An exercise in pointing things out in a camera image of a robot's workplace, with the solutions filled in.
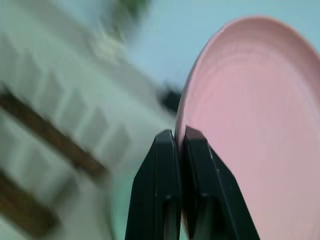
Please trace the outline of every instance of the clip jaw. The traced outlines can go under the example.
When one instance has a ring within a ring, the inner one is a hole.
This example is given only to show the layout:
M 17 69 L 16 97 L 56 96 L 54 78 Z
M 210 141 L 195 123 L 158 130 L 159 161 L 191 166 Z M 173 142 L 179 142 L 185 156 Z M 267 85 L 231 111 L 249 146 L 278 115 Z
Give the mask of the clip jaw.
M 182 207 L 190 239 L 260 239 L 235 177 L 190 127 L 180 161 L 170 130 L 155 137 L 133 181 L 125 240 L 178 240 Z

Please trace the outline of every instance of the pink plate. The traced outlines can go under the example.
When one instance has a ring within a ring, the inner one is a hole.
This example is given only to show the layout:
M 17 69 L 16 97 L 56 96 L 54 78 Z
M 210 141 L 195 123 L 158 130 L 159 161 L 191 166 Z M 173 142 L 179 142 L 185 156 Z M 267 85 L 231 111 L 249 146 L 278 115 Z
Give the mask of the pink plate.
M 320 239 L 320 59 L 292 28 L 245 17 L 204 47 L 175 136 L 204 133 L 238 181 L 262 240 Z

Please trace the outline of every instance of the pink plastic plate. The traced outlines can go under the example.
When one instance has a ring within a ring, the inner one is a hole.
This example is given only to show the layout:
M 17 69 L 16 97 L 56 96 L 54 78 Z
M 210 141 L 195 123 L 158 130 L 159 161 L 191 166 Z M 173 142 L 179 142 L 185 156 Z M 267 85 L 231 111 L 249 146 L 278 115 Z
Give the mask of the pink plastic plate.
M 320 59 L 292 28 L 232 21 L 199 55 L 176 122 L 235 175 L 262 240 L 320 239 Z

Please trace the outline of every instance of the wooden slat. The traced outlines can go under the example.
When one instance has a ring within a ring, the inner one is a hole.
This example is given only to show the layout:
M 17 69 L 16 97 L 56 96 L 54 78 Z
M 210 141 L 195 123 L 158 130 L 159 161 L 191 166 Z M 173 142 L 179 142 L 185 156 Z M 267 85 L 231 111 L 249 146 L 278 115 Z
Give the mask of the wooden slat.
M 49 121 L 11 93 L 0 96 L 0 107 L 62 153 L 76 168 L 82 168 L 93 177 L 99 177 L 106 172 L 105 167 L 90 153 L 83 151 L 69 137 L 64 136 Z
M 58 217 L 23 191 L 0 170 L 0 214 L 33 237 L 43 237 L 58 223 Z

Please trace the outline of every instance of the white wall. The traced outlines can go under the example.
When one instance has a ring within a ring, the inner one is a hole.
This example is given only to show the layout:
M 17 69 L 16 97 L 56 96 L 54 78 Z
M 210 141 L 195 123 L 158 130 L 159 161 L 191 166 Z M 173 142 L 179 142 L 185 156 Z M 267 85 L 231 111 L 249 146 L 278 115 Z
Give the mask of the white wall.
M 72 0 L 81 8 L 85 0 Z M 320 49 L 316 0 L 152 0 L 150 12 L 129 45 L 129 59 L 158 83 L 183 86 L 207 40 L 231 19 L 263 14 L 289 23 Z M 93 12 L 76 15 L 81 21 Z

